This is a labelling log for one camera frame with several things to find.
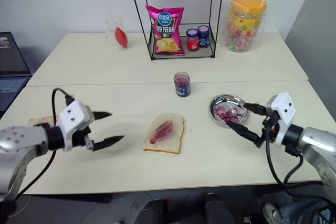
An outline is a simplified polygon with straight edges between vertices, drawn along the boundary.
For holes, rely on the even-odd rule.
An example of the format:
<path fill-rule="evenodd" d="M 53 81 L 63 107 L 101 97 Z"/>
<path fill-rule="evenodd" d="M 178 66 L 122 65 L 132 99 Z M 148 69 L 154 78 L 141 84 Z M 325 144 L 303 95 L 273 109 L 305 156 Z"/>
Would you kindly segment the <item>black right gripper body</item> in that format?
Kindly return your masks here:
<path fill-rule="evenodd" d="M 262 135 L 261 139 L 263 141 L 266 140 L 266 127 L 270 127 L 269 129 L 269 139 L 271 142 L 275 141 L 275 138 L 279 132 L 279 123 L 280 116 L 277 111 L 268 112 L 266 109 L 261 110 L 261 114 L 266 118 L 263 120 L 262 125 Z"/>

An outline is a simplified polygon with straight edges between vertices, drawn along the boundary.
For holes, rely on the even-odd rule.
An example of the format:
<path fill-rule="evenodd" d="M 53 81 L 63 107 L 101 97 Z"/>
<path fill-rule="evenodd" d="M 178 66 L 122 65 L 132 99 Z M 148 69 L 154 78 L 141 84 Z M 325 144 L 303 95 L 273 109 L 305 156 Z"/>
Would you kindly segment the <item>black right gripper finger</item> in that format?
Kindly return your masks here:
<path fill-rule="evenodd" d="M 258 115 L 268 115 L 267 108 L 257 103 L 244 103 L 244 108 Z"/>
<path fill-rule="evenodd" d="M 258 134 L 250 131 L 247 127 L 231 120 L 227 121 L 226 124 L 239 136 L 253 142 L 257 148 L 261 147 L 263 140 L 258 136 Z"/>

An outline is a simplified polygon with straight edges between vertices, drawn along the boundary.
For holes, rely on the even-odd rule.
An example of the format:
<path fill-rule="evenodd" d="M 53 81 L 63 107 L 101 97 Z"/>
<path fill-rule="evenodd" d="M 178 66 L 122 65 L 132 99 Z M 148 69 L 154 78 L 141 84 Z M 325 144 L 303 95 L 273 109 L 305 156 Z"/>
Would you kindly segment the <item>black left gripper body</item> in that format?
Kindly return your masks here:
<path fill-rule="evenodd" d="M 90 112 L 88 120 L 81 123 L 72 135 L 72 146 L 85 146 L 88 150 L 93 151 L 94 141 L 89 137 L 91 129 L 89 125 L 95 120 L 94 112 Z"/>

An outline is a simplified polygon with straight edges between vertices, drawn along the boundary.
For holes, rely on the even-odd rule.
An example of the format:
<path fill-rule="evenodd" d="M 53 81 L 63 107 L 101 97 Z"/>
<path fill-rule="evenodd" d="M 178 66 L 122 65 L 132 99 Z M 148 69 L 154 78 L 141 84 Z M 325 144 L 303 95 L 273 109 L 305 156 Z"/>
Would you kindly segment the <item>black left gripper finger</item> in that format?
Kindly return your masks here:
<path fill-rule="evenodd" d="M 111 115 L 112 113 L 106 111 L 93 111 L 93 116 L 95 120 L 101 120 Z"/>
<path fill-rule="evenodd" d="M 124 138 L 124 135 L 120 135 L 120 136 L 112 136 L 109 138 L 105 138 L 103 141 L 98 142 L 98 143 L 93 143 L 93 147 L 92 147 L 92 151 L 98 151 L 104 148 L 107 148 L 109 146 L 114 145 L 115 143 L 119 142 L 120 140 L 122 140 Z"/>

